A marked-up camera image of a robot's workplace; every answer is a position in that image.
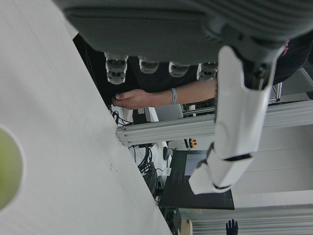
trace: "cable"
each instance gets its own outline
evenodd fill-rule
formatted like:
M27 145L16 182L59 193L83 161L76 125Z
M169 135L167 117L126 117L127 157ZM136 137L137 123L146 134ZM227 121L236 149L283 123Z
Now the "cable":
M109 111L111 112L111 115L112 115L112 117L114 118L115 123L116 123L117 125L120 124L120 125L122 125L122 126L125 126L125 125L129 125L129 124L133 124L133 122L126 121L126 120L124 120L123 118L121 118L121 117L119 116L119 112L118 112L117 110L115 110L115 111L113 112L113 111L112 111L112 107L109 108Z
M91 75L91 78L93 79L93 82L94 82L95 85L96 85L96 88L98 89L98 84L97 84L96 78L95 78L95 76L94 76L92 64L91 64L91 61L90 61L90 58L89 58L89 54L88 54L88 50L87 50L87 45L86 45L86 42L85 42L85 41L84 41L84 46L85 46L85 59L86 59L87 69L88 69L88 72L89 72L90 75Z

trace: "person's arm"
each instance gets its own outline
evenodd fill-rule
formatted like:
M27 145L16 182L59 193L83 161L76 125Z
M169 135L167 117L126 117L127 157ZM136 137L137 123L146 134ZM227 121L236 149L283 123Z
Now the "person's arm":
M199 102L215 97L216 79L208 82L195 81L176 88L176 104L187 104ZM157 93L147 93L136 89L116 95L112 102L114 106L127 109L138 109L144 107L158 107L170 105L173 101L172 90Z

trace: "wristband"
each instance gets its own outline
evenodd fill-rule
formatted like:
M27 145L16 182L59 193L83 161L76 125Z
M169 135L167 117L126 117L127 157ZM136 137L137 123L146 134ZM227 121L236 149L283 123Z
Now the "wristband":
M175 88L171 88L172 92L173 92L173 101L171 103L171 105L176 104L176 99L177 99L177 92Z

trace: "robotic hand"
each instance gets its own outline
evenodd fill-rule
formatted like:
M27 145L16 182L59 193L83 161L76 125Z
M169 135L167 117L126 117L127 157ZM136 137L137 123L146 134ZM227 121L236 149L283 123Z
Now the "robotic hand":
M245 49L245 58L230 46L220 50L215 141L207 160L189 179L194 194L228 191L251 163L250 153L258 150L275 64L283 48L259 49L264 54L253 57L252 53L249 62ZM253 58L260 61L251 62Z

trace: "black shirt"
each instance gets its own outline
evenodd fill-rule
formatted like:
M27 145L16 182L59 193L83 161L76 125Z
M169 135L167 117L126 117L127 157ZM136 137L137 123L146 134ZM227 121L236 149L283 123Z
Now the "black shirt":
M168 72L169 63L160 63L155 73L144 74L140 71L139 59L129 57L125 83L113 85L107 81L104 53L93 50L79 35L73 41L107 104L117 93L133 89L160 92L196 81L198 66L190 66L184 77L172 77ZM286 48L277 60L274 84L285 81L304 65L311 52L312 41L313 31L286 42Z

